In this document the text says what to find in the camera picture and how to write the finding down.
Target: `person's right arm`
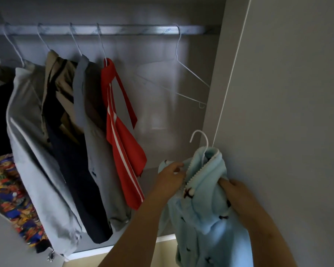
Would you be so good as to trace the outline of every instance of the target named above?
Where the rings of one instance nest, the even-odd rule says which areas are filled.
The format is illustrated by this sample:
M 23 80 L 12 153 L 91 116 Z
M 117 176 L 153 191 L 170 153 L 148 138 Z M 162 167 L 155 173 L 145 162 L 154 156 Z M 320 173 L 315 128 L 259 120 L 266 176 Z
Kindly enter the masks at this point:
M 251 191 L 236 180 L 221 178 L 218 183 L 249 232 L 254 267 L 297 267 L 272 218 Z

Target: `red garment with white stripes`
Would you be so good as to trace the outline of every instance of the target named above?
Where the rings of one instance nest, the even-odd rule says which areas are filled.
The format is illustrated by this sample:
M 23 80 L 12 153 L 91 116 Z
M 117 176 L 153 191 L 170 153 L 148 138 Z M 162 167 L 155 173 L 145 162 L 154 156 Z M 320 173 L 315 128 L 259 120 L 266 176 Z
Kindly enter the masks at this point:
M 101 91 L 107 108 L 107 141 L 112 145 L 116 170 L 128 206 L 137 210 L 144 200 L 137 178 L 141 176 L 147 158 L 134 136 L 116 114 L 112 81 L 116 78 L 123 93 L 132 127 L 135 128 L 137 117 L 131 106 L 124 86 L 116 72 L 114 63 L 107 58 L 101 71 Z

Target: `gray jacket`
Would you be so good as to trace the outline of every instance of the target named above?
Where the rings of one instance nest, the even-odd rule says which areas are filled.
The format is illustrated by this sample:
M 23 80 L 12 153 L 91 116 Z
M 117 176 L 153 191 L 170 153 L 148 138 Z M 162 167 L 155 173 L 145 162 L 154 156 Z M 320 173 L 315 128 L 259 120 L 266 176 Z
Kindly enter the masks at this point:
M 107 112 L 100 87 L 101 69 L 84 55 L 73 79 L 76 124 L 83 129 L 89 172 L 97 183 L 113 229 L 119 231 L 131 218 L 116 172 L 112 147 L 106 139 Z
M 16 168 L 53 248 L 73 253 L 84 230 L 49 140 L 42 131 L 41 107 L 45 68 L 27 62 L 16 68 L 6 111 Z

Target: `closet back wall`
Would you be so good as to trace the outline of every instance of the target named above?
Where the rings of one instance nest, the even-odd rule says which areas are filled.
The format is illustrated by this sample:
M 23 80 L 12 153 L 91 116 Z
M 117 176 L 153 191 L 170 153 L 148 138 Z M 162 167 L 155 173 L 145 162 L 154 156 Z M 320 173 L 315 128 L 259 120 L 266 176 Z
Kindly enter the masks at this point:
M 223 6 L 186 4 L 110 4 L 107 2 L 0 1 L 0 23 L 15 24 L 220 24 Z M 61 57 L 79 60 L 71 36 L 43 36 Z M 211 81 L 218 35 L 184 36 L 179 60 L 206 82 Z M 47 49 L 38 36 L 12 37 L 24 59 L 44 65 Z M 98 36 L 76 37 L 84 55 L 102 65 Z M 104 36 L 105 52 L 117 67 L 138 117 L 135 137 L 147 155 L 146 169 L 164 159 L 190 157 L 199 139 L 189 143 L 192 132 L 203 126 L 205 109 L 177 96 L 164 86 L 206 102 L 209 88 L 173 61 L 178 36 Z M 9 47 L 0 37 L 0 54 Z M 10 50 L 3 59 L 18 60 Z

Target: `person's left hand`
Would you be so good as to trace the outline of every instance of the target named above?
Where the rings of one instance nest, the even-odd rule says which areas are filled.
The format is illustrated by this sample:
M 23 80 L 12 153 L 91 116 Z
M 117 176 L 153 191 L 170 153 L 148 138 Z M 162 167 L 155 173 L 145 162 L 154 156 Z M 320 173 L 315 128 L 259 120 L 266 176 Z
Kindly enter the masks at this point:
M 166 203 L 181 187 L 183 180 L 186 177 L 186 172 L 183 172 L 180 169 L 183 166 L 184 164 L 181 162 L 173 162 L 165 167 L 158 174 L 151 193 Z

